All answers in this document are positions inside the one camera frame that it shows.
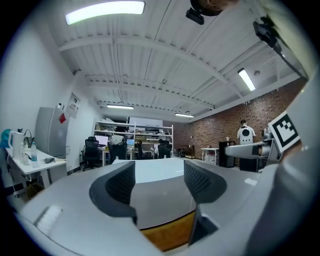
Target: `refrigerator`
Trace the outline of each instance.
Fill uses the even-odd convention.
[[[40,107],[35,123],[36,148],[52,157],[66,159],[70,117],[58,107]],[[50,169],[52,182],[67,176],[67,166]]]

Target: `white wall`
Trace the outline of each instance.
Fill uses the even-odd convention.
[[[79,166],[80,148],[92,135],[101,109],[93,101],[81,74],[75,76],[63,61],[46,23],[33,17],[21,27],[7,50],[0,73],[0,133],[30,129],[35,136],[39,107],[67,106],[71,93],[80,100],[76,119],[70,118],[67,170]]]
[[[101,109],[90,97],[91,92],[81,71],[75,74],[73,84],[72,93],[80,99],[80,104],[76,118],[70,117],[69,121],[66,138],[66,145],[70,146],[70,154],[66,155],[68,171],[79,166],[85,139],[93,135],[94,122],[103,117]]]
[[[30,129],[35,134],[39,107],[54,107],[73,74],[30,21],[15,36],[3,58],[0,76],[0,131]]]

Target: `wooden surface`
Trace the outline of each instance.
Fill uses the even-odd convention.
[[[192,225],[194,223],[195,211],[181,218],[156,227],[141,229],[140,231],[159,250],[166,252],[188,243]]]

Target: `white ceiling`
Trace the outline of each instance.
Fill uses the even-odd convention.
[[[84,73],[98,105],[134,106],[133,111],[103,107],[110,117],[190,122],[174,114],[204,116],[248,98],[252,92],[238,75],[240,68],[256,91],[275,82],[283,86],[282,79],[292,74],[255,35],[252,23],[260,15],[254,0],[204,17],[204,25],[186,18],[189,0],[145,0],[142,15],[106,15],[72,25],[67,13],[106,1],[56,2],[47,23],[70,70]]]

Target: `door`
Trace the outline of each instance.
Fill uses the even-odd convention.
[[[50,156],[59,157],[66,155],[68,125],[69,116],[56,107],[50,121],[48,136],[48,154]]]

